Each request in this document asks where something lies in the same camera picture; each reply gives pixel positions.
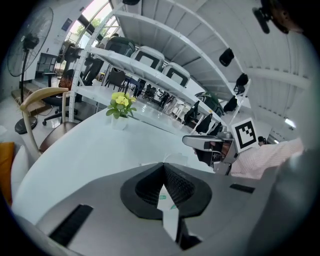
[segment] potted plant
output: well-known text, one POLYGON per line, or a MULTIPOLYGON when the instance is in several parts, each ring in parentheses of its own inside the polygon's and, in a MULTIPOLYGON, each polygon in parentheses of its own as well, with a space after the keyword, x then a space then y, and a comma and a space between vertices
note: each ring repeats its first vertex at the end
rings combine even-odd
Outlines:
POLYGON ((123 130, 128 124, 128 114, 132 116, 132 111, 137 111, 132 106, 132 102, 135 102, 136 98, 130 97, 129 93, 115 92, 112 94, 112 100, 107 107, 109 110, 106 112, 107 116, 113 115, 111 120, 111 126, 116 130, 123 130))

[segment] pink striped shirt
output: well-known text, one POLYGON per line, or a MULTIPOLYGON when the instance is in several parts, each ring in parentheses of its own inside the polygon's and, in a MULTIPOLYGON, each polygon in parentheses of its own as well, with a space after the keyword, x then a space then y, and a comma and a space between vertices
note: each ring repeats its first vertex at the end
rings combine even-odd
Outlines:
POLYGON ((232 164, 230 174, 236 177, 260 179, 265 169, 283 163, 295 153, 301 153, 304 146, 300 138, 249 148, 239 154, 232 164))

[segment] orange cushion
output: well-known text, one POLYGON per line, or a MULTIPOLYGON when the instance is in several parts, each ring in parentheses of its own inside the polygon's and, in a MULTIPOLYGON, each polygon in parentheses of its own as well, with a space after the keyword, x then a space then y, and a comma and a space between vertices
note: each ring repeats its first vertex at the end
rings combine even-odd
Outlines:
POLYGON ((4 199, 11 206, 11 166, 14 160, 14 142, 0 143, 0 188, 4 199))

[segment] flower pot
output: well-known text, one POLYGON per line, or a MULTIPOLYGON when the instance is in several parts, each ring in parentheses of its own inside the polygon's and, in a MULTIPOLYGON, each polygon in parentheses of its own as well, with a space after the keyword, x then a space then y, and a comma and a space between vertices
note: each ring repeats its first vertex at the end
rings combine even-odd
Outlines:
POLYGON ((128 118, 127 117, 122 117, 120 116, 118 119, 115 119, 114 116, 111 119, 111 127, 114 130, 120 130, 122 131, 123 129, 126 128, 128 124, 128 118))

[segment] fan base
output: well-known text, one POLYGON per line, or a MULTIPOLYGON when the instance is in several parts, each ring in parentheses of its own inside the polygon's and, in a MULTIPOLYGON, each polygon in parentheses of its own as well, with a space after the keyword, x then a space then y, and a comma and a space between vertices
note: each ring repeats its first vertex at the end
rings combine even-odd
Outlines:
MULTIPOLYGON (((37 125, 37 123, 38 123, 38 120, 37 120, 35 117, 33 117, 33 116, 30 117, 29 120, 30 120, 31 129, 33 130, 33 129, 36 127, 36 125, 37 125)), ((27 133, 27 128, 26 128, 26 126, 25 126, 25 121, 24 121, 23 118, 20 119, 20 120, 15 124, 14 130, 15 130, 18 134, 20 134, 20 135, 27 133)))

